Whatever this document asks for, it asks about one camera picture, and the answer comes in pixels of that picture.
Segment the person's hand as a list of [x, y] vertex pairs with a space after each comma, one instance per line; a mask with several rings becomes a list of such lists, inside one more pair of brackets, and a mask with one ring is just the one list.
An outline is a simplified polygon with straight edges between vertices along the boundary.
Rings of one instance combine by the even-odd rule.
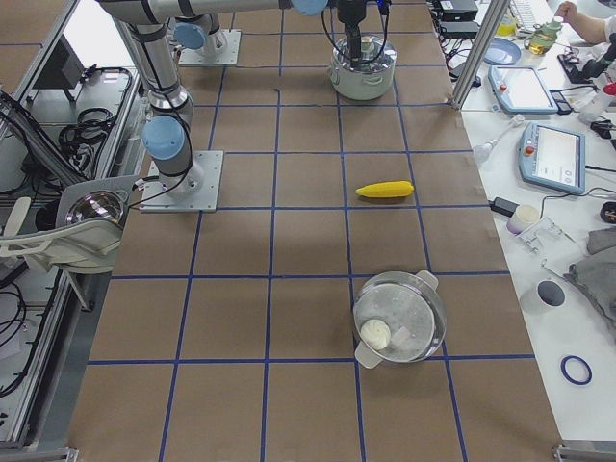
[[570, 24], [575, 23], [579, 16], [578, 7], [576, 3], [572, 1], [561, 2], [554, 14], [561, 17], [564, 22]]

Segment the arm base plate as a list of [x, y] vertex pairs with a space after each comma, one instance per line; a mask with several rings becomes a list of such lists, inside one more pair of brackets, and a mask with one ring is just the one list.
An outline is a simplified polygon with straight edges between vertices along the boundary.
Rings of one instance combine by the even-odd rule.
[[143, 186], [141, 203], [144, 213], [213, 213], [218, 206], [218, 192], [224, 152], [221, 150], [197, 150], [193, 153], [192, 168], [186, 178], [175, 188], [182, 176], [176, 178], [160, 175], [153, 161], [149, 176], [157, 179]]
[[181, 46], [179, 64], [192, 67], [236, 65], [242, 31], [219, 29], [206, 34], [202, 29], [176, 31], [175, 39]]

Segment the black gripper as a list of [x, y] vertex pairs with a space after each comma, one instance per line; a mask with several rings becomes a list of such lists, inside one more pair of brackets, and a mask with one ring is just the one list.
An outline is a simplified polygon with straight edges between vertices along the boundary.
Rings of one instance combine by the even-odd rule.
[[336, 0], [338, 20], [345, 27], [345, 58], [350, 66], [360, 63], [361, 32], [359, 25], [367, 16], [367, 0]]

